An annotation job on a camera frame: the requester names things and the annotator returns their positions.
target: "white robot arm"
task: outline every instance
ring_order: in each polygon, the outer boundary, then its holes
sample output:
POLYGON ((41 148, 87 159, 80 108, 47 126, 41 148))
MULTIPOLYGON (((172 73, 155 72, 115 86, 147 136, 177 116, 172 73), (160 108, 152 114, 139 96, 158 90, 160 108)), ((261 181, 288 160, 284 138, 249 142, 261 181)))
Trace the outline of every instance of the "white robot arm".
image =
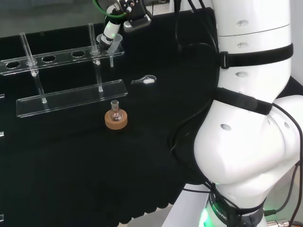
POLYGON ((104 50, 107 50, 112 44, 121 24, 126 32, 132 32, 151 23, 152 15, 145 6, 150 1, 152 0, 117 0, 105 12, 98 0, 93 0, 97 8, 109 18, 100 39, 100 45, 104 50))
MULTIPOLYGON (((303 96, 276 100, 291 75, 290 0, 212 0, 212 4, 219 52, 223 53, 218 87, 224 94, 252 97, 270 108, 275 103, 303 127, 303 96), (244 60, 229 65, 230 55, 243 56, 244 60)), ((127 31, 130 21, 124 25, 127 31)), ((148 25, 150 18, 144 21, 142 25, 148 25)), ((105 43, 120 27, 108 25, 105 43)), ((214 100, 196 136, 194 153, 201 172, 229 205, 253 209, 243 213, 242 225, 238 226, 267 227, 263 203, 274 185, 300 160, 299 130, 276 107, 259 113, 243 106, 214 100)), ((206 205, 211 222, 203 226, 230 226, 222 209, 216 207, 219 203, 214 202, 218 199, 215 196, 218 194, 210 196, 206 205)), ((183 227, 180 223, 166 221, 163 226, 183 227)))

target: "black strap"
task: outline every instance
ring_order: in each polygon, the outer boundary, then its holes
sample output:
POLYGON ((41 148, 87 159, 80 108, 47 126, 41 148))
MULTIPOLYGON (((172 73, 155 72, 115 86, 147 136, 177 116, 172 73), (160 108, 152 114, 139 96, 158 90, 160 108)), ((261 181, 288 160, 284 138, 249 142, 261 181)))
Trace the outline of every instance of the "black strap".
POLYGON ((272 108, 272 103, 267 103, 222 87, 216 88, 214 100, 262 115, 268 115, 272 108))
POLYGON ((253 53, 230 54, 221 52, 219 53, 219 61, 222 69, 228 69, 229 67, 265 65, 284 61, 291 58, 293 54, 294 46, 290 44, 274 50, 253 53))
POLYGON ((257 226, 261 219, 263 218, 263 205, 265 203, 265 200, 258 206, 254 207, 254 208, 249 208, 249 209, 235 209, 234 207, 231 206, 226 206, 220 199, 215 198, 213 193, 209 194, 209 203, 212 207, 212 210, 214 211, 215 215, 220 219, 220 221, 222 221, 224 224, 228 225, 230 223, 233 223, 233 226, 238 226, 239 222, 243 222, 243 218, 242 216, 245 214, 249 214, 249 213, 253 213, 255 211, 260 211, 257 212, 255 214, 253 214, 252 216, 255 217, 250 217, 247 216, 246 218, 252 218, 252 219, 256 219, 257 223, 254 223, 254 221, 250 221, 252 223, 255 224, 255 226, 257 226))

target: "clear acrylic rack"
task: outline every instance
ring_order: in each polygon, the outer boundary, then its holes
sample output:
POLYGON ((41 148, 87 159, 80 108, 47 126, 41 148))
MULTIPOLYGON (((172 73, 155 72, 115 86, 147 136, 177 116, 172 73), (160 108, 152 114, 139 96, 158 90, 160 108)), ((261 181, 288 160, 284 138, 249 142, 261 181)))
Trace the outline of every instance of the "clear acrylic rack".
POLYGON ((30 71, 39 95, 21 98, 16 101, 17 117, 27 117, 36 114, 57 111, 107 99, 113 99, 128 94, 124 82, 120 80, 102 83, 101 61, 109 58, 108 63, 114 66, 113 57, 124 54, 120 42, 122 36, 117 34, 109 50, 102 50, 96 44, 94 26, 88 24, 91 46, 80 47, 50 53, 32 55, 26 35, 20 33, 26 56, 0 61, 0 74, 8 76, 11 74, 30 71), (78 87, 45 94, 39 78, 39 69, 50 68, 71 63, 92 61, 96 74, 96 84, 86 87, 78 87))

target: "black table surface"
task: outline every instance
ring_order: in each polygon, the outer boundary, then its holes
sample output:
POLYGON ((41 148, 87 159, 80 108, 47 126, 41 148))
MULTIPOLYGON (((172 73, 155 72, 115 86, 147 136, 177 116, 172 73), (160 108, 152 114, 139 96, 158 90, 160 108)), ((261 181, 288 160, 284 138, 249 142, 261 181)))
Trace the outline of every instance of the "black table surface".
MULTIPOLYGON (((208 43, 192 18, 181 13, 180 41, 208 43)), ((95 25, 96 34, 102 30, 102 24, 95 25)), ((109 59, 101 61, 103 82, 123 79, 129 92, 118 98, 129 121, 121 131, 104 124, 110 100, 17 118, 16 99, 37 95, 35 83, 28 72, 0 76, 0 94, 5 93, 0 100, 0 131, 5 132, 0 213, 6 227, 116 227, 173 204, 188 182, 170 155, 167 136, 207 102, 215 86, 213 52, 201 45, 179 53, 172 14, 122 35, 125 54, 114 58, 114 70, 109 59), (156 83, 130 84, 144 75, 155 75, 156 83)), ((27 39, 33 54, 89 45, 86 26, 28 34, 27 39)), ((18 36, 0 39, 0 48, 0 59, 24 56, 18 36)), ((96 83, 92 62, 43 69, 40 78, 46 93, 96 83)), ((303 95, 303 88, 291 78, 280 96, 295 94, 303 95)), ((193 160, 191 148, 187 155, 193 160)))

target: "cable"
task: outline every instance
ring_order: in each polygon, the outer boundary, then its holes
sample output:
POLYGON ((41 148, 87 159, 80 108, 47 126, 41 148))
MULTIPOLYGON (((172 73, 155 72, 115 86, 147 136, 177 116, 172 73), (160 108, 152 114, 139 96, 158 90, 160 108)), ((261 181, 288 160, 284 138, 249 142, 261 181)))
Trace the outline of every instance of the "cable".
POLYGON ((189 4, 190 4, 190 6, 191 6, 191 8, 192 8, 192 10, 193 10, 193 12, 194 12, 194 14, 195 14, 195 16, 196 16, 197 19, 202 23, 204 29, 206 30, 207 34, 208 34, 209 37, 211 38, 212 44, 213 44, 213 46, 214 46, 216 52, 218 53, 218 52, 219 52, 219 48, 218 48, 218 46, 217 46, 217 44, 216 44, 216 42, 215 42, 215 40, 214 40, 213 34, 212 34, 211 31, 209 30, 209 28, 208 28, 207 24, 204 22, 204 20, 202 20, 202 18, 199 17, 198 11, 197 11, 197 9, 195 8, 195 6, 194 6, 192 0, 188 0, 188 2, 189 2, 189 4))
MULTIPOLYGON (((172 154, 172 155, 175 157, 175 159, 176 159, 182 166, 184 166, 191 174, 195 175, 194 171, 193 171, 190 167, 188 167, 187 164, 185 164, 183 161, 181 161, 181 160, 179 159, 179 157, 176 155, 176 149, 175 149, 175 148, 176 148, 176 145, 174 145, 174 147, 170 150, 171 154, 172 154)), ((215 193, 215 195, 216 195, 217 197, 219 197, 225 205, 229 206, 229 204, 226 202, 226 201, 228 201, 228 202, 229 202, 232 206, 234 206, 237 210, 240 210, 240 208, 239 208, 236 204, 234 204, 234 203, 231 202, 229 199, 227 199, 227 198, 225 198, 223 195, 221 195, 221 194, 218 192, 218 190, 216 189, 215 184, 214 184, 214 183, 211 183, 211 182, 204 176, 203 173, 201 173, 201 175, 205 178, 205 181, 206 181, 206 183, 207 183, 207 184, 204 184, 204 185, 205 185, 208 189, 210 189, 211 192, 215 193)))
POLYGON ((303 222, 301 222, 301 221, 293 221, 292 226, 302 226, 303 227, 303 222))
MULTIPOLYGON (((179 48, 182 48, 183 45, 179 43, 178 39, 178 25, 179 25, 179 12, 180 12, 180 7, 181 7, 181 2, 179 0, 174 0, 174 10, 175 10, 175 39, 178 44, 179 48)), ((213 47, 209 44, 206 43, 197 43, 197 44, 189 44, 186 46, 193 46, 193 45, 205 45, 206 47, 210 47, 213 49, 213 47)))
POLYGON ((205 5, 204 5, 203 1, 202 1, 202 0, 199 0, 199 2, 200 2, 201 7, 202 7, 203 9, 205 9, 205 5))
POLYGON ((292 194, 292 190, 293 190, 293 186, 294 186, 294 177, 295 177, 295 174, 296 174, 296 172, 297 172, 298 167, 299 167, 299 163, 297 163, 297 164, 295 165, 295 167, 294 167, 294 172, 293 172, 292 180, 291 180, 291 182, 290 182, 290 187, 289 187, 289 192, 288 192, 287 199, 286 199, 286 201, 284 202, 284 204, 283 204, 279 209, 276 210, 277 213, 280 212, 281 210, 283 210, 283 209, 286 207, 286 205, 288 204, 288 201, 289 201, 290 196, 291 196, 291 194, 292 194))
POLYGON ((188 123, 190 122, 193 118, 197 117, 198 115, 200 115, 201 113, 203 113, 207 107, 211 104, 211 100, 209 100, 205 106, 202 107, 202 109, 200 109, 197 113, 191 115, 190 117, 188 117, 187 119, 183 120, 182 122, 180 122, 176 127, 175 130, 172 130, 168 136, 168 145, 169 148, 173 147, 176 144, 176 136, 178 135, 179 131, 188 123))
POLYGON ((281 210, 283 210, 285 208, 285 206, 288 204, 290 196, 291 196, 292 191, 293 191, 294 178, 295 178, 295 174, 297 172, 298 167, 299 167, 299 162, 294 166, 294 171, 293 171, 293 176, 292 176, 292 179, 291 179, 291 182, 290 182, 288 196, 287 196, 287 199, 285 200, 284 204, 279 209, 264 211, 264 216, 265 217, 269 216, 269 215, 277 214, 278 212, 280 212, 281 210))
POLYGON ((191 189, 186 189, 186 188, 183 188, 182 189, 183 191, 187 191, 187 192, 196 192, 196 193, 213 193, 211 191, 197 191, 197 190, 191 190, 191 189))
MULTIPOLYGON (((186 170, 187 173, 189 173, 190 175, 193 176, 193 178, 196 178, 196 173, 187 165, 185 164, 185 162, 181 161, 181 159, 177 156, 176 154, 176 144, 174 145, 174 147, 170 150, 170 154, 176 159, 176 161, 183 166, 186 170)), ((211 184, 205 184, 205 186, 209 189, 212 190, 212 185, 211 184)))
POLYGON ((106 11, 104 11, 101 6, 99 5, 98 3, 98 0, 93 0, 93 3, 95 4, 95 6, 99 9, 99 11, 101 13, 103 13, 104 15, 108 16, 108 17, 111 17, 111 18, 122 18, 122 17, 125 17, 126 13, 123 13, 121 15, 111 15, 111 14, 108 14, 106 13, 106 11))
POLYGON ((277 109, 279 109, 281 112, 283 112, 287 117, 289 117, 289 119, 296 125, 298 131, 299 131, 299 135, 300 135, 300 186, 299 186, 299 198, 298 198, 298 203, 297 203, 297 206, 294 210, 294 213, 292 215, 292 218, 290 219, 290 222, 289 222, 289 226, 292 225, 293 221, 294 221, 294 218, 300 208, 300 205, 301 205, 301 200, 302 200, 302 184, 303 184, 303 176, 302 176, 302 173, 303 173, 303 133, 302 133, 302 129, 300 127, 300 125, 298 124, 298 122, 286 111, 284 110, 282 107, 278 106, 277 104, 273 103, 273 106, 277 109))

